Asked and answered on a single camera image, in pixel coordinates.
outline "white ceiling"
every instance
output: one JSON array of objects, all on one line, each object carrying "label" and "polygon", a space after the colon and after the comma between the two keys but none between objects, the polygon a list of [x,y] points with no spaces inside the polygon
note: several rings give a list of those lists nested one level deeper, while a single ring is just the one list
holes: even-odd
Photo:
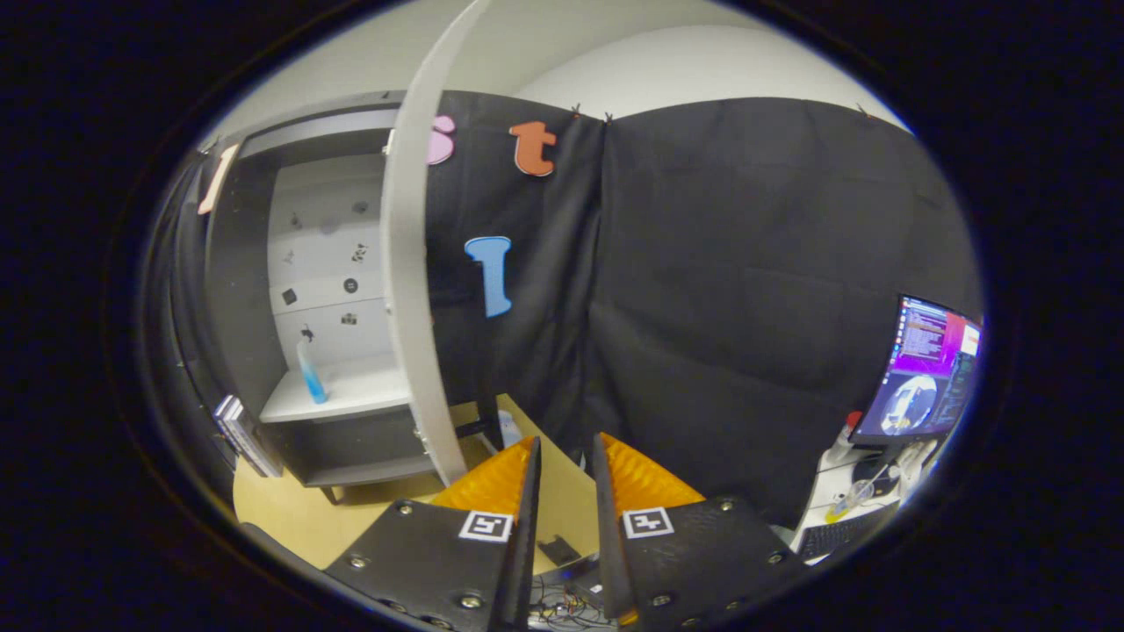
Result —
[{"label": "white ceiling", "polygon": [[[248,91],[215,132],[236,132],[338,97],[407,88],[429,47],[468,4],[414,0],[360,22]],[[464,43],[446,88],[514,94],[546,71],[605,44],[661,28],[704,25],[770,28],[707,0],[493,0]]]}]

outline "white shelf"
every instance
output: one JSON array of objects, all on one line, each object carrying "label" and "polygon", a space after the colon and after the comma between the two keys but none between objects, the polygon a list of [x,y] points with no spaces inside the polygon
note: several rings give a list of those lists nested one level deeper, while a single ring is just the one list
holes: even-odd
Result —
[{"label": "white shelf", "polygon": [[389,353],[326,364],[317,367],[317,371],[328,392],[327,401],[312,401],[300,370],[290,370],[281,378],[262,408],[262,423],[323,419],[380,410],[410,401],[406,374]]}]

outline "red object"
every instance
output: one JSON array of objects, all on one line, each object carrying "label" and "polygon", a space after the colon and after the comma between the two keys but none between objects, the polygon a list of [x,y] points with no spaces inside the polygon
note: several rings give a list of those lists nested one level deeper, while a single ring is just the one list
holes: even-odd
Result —
[{"label": "red object", "polygon": [[862,410],[855,410],[846,416],[846,427],[854,430],[854,426],[859,425],[859,421],[862,419]]}]

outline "small black object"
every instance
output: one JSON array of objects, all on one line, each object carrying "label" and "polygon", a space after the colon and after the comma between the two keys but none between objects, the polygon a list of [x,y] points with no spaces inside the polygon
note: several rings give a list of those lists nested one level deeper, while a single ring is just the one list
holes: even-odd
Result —
[{"label": "small black object", "polygon": [[797,554],[800,559],[810,560],[819,556],[826,556],[852,540],[872,533],[894,515],[894,512],[897,511],[897,503],[894,503],[877,512],[851,520],[806,529],[800,539],[800,549]]},{"label": "small black object", "polygon": [[581,559],[581,556],[570,545],[569,542],[562,539],[561,535],[554,534],[554,540],[550,542],[538,542],[538,550],[546,556],[546,559],[554,562],[554,566],[565,566],[574,560]]}]

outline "shelving unit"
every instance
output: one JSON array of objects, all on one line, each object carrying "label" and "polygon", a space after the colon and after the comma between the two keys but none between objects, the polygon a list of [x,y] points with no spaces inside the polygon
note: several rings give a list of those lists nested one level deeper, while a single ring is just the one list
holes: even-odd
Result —
[{"label": "shelving unit", "polygon": [[[247,423],[307,487],[423,472],[448,484],[465,471],[432,332],[419,342],[400,323],[402,309],[416,316],[428,306],[424,232],[395,229],[424,224],[425,205],[391,211],[387,202],[382,214],[393,162],[382,148],[401,105],[400,91],[350,98],[216,146],[233,156],[207,232],[216,362]],[[392,322],[392,286],[418,274],[422,292],[400,291]],[[399,340],[404,332],[410,340]],[[323,404],[303,379],[301,341],[327,391]]]}]

